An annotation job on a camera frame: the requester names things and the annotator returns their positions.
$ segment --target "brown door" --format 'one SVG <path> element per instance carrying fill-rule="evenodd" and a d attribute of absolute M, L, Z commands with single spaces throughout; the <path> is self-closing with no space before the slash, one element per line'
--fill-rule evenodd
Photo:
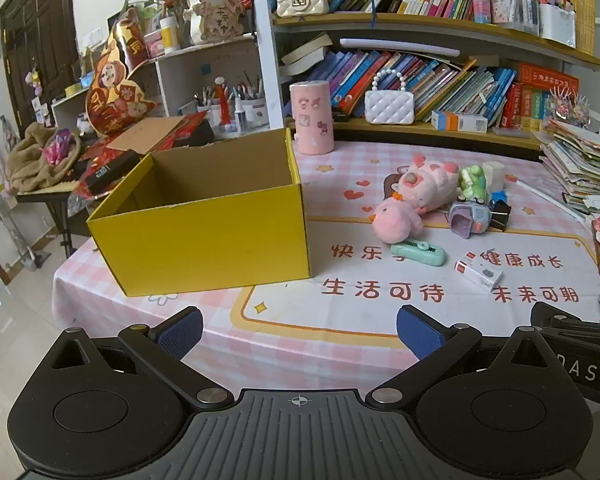
<path fill-rule="evenodd" d="M 22 134 L 36 121 L 34 89 L 25 83 L 33 67 L 42 81 L 40 102 L 48 104 L 49 112 L 52 99 L 75 82 L 71 65 L 78 51 L 72 0 L 6 0 L 0 8 L 0 29 L 11 104 Z"/>

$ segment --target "orange border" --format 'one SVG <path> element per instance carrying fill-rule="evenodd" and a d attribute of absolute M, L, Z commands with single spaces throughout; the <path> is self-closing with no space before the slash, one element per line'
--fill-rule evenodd
<path fill-rule="evenodd" d="M 367 218 L 338 218 L 328 216 L 308 216 L 306 218 L 308 222 L 342 222 L 342 223 L 356 223 L 356 224 L 370 224 L 371 222 Z M 425 222 L 426 227 L 435 229 L 448 229 L 448 226 L 443 223 L 436 222 Z M 535 236 L 548 236 L 551 238 L 570 238 L 577 240 L 589 253 L 591 259 L 595 262 L 595 256 L 593 255 L 592 249 L 589 247 L 583 238 L 576 234 L 559 234 L 552 233 L 549 231 L 532 231 L 526 229 L 507 229 L 504 234 L 525 234 Z M 244 315 L 244 309 L 247 307 L 247 303 L 253 294 L 255 286 L 245 286 L 240 291 L 240 294 L 235 300 L 234 306 L 232 306 L 229 318 L 233 325 L 242 330 L 249 330 L 250 332 L 262 332 L 265 334 L 279 335 L 286 337 L 293 337 L 305 340 L 320 340 L 327 341 L 330 343 L 340 343 L 349 345 L 365 345 L 365 346 L 382 346 L 386 348 L 404 348 L 404 345 L 400 342 L 397 335 L 393 334 L 376 334 L 376 333 L 365 333 L 365 332 L 349 332 L 346 330 L 336 330 L 333 328 L 314 328 L 309 326 L 298 326 L 289 325 L 285 323 L 278 323 L 275 321 L 254 321 L 247 318 Z"/>

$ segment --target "tiled floor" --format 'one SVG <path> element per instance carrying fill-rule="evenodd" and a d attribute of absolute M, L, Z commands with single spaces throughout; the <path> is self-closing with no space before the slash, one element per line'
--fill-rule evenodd
<path fill-rule="evenodd" d="M 85 240 L 73 236 L 76 248 Z M 51 315 L 51 287 L 64 249 L 56 239 L 45 250 L 51 256 L 41 269 L 23 270 L 8 287 L 0 286 L 0 480 L 22 473 L 7 435 L 11 405 L 60 333 Z"/>

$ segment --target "plush chick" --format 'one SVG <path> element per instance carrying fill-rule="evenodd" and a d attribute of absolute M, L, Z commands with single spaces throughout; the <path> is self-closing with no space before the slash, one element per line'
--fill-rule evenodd
<path fill-rule="evenodd" d="M 397 244 L 422 231 L 422 220 L 399 193 L 383 200 L 369 217 L 376 236 L 386 244 Z"/>

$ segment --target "plush pig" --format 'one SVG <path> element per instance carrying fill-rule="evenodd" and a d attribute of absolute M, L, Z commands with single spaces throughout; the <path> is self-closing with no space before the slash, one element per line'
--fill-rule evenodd
<path fill-rule="evenodd" d="M 456 199 L 458 173 L 458 165 L 454 162 L 427 160 L 424 155 L 416 155 L 408 168 L 401 166 L 398 175 L 387 177 L 385 187 L 388 184 L 419 215 L 424 215 Z"/>
<path fill-rule="evenodd" d="M 422 231 L 420 216 L 398 193 L 383 200 L 369 219 L 376 236 L 386 244 L 400 243 Z"/>

